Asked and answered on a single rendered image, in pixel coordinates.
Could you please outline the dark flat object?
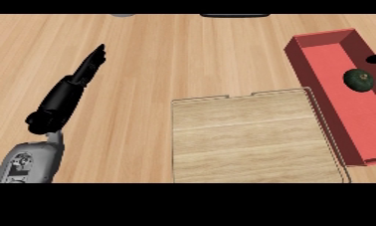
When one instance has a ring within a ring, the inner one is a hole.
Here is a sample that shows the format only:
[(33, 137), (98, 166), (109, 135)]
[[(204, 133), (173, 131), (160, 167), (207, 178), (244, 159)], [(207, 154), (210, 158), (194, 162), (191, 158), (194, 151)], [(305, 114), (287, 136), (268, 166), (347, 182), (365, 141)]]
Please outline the dark flat object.
[(260, 18), (269, 14), (200, 14), (206, 18)]

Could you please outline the dark green squash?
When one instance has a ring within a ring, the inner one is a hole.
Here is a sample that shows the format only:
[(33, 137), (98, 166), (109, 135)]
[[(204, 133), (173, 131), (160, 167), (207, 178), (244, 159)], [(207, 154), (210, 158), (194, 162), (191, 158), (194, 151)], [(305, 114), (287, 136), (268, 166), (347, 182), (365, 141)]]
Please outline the dark green squash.
[(361, 69), (350, 69), (343, 74), (343, 84), (355, 92), (364, 93), (372, 89), (372, 76)]

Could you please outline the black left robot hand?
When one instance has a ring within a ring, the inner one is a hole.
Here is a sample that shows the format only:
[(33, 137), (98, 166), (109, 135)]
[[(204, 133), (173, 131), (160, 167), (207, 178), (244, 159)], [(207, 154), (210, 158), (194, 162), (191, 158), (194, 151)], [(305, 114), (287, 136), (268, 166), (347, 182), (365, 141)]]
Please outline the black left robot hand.
[(63, 77), (44, 97), (36, 110), (27, 115), (27, 130), (35, 134), (55, 132), (66, 124), (76, 108), (83, 88), (106, 61), (104, 45), (85, 58), (75, 73)]

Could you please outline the red rectangular tray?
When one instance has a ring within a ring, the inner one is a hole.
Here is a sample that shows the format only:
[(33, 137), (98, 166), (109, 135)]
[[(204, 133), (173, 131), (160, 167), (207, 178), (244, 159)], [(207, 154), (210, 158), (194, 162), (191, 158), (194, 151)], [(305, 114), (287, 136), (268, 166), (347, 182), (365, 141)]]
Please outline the red rectangular tray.
[[(328, 130), (347, 166), (376, 164), (376, 64), (374, 55), (353, 29), (296, 35), (284, 53), (300, 85), (312, 90)], [(353, 92), (343, 83), (350, 69), (374, 79), (368, 92)]]

